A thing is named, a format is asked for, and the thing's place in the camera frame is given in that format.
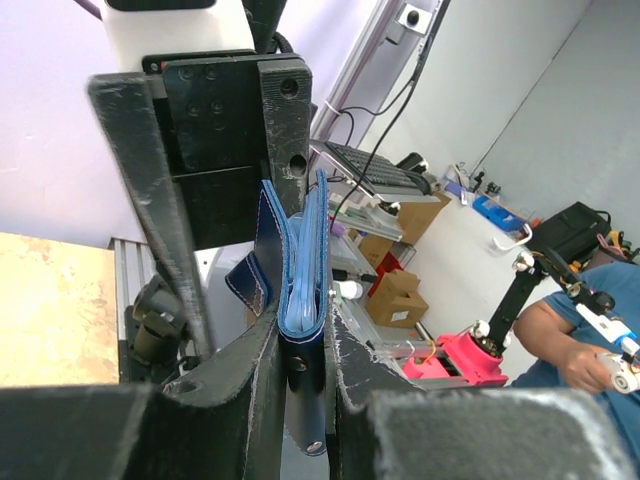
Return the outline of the pink leader arm base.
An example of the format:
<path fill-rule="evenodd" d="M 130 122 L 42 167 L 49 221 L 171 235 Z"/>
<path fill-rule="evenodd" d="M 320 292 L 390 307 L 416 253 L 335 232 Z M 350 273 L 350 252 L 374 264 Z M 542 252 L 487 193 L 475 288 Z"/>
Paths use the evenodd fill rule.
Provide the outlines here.
<path fill-rule="evenodd" d="M 501 356 L 465 333 L 440 336 L 435 352 L 415 351 L 402 371 L 409 380 L 424 382 L 428 389 L 502 387 L 508 377 L 501 363 Z"/>

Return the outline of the blue card holder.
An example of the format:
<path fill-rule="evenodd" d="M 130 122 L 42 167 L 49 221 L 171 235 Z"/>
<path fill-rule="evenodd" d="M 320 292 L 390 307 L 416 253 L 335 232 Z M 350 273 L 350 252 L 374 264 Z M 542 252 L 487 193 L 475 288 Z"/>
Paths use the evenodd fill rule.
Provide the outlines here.
<path fill-rule="evenodd" d="M 298 448 L 326 449 L 324 330 L 329 308 L 328 177 L 316 181 L 302 211 L 288 215 L 271 181 L 261 183 L 252 250 L 225 277 L 255 315 L 275 315 L 287 377 L 285 426 Z"/>

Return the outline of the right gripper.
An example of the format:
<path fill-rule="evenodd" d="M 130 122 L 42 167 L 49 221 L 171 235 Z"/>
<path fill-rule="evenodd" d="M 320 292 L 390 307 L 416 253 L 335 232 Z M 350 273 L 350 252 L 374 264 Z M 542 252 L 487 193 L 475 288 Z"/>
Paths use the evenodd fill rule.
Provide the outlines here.
<path fill-rule="evenodd" d="M 194 246 L 252 240 L 264 180 L 287 217 L 303 209 L 312 73 L 297 54 L 248 50 L 153 55 L 142 66 L 166 92 L 159 122 L 141 72 L 95 75 L 87 94 L 196 352 L 209 358 L 215 335 Z"/>

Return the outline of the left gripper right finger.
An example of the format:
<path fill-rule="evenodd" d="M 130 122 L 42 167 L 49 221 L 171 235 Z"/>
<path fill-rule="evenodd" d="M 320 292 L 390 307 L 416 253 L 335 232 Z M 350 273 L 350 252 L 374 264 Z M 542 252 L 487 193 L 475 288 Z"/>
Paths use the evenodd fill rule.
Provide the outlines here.
<path fill-rule="evenodd" d="M 377 359 L 333 304 L 333 479 L 634 479 L 615 428 L 567 389 L 425 391 Z"/>

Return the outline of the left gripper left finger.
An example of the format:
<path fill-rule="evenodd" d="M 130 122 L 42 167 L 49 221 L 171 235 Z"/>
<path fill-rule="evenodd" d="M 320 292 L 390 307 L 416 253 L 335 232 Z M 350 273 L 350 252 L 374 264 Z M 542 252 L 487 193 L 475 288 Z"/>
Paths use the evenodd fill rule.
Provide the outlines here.
<path fill-rule="evenodd" d="M 275 314 L 183 377 L 1 392 L 4 479 L 276 479 L 284 374 Z"/>

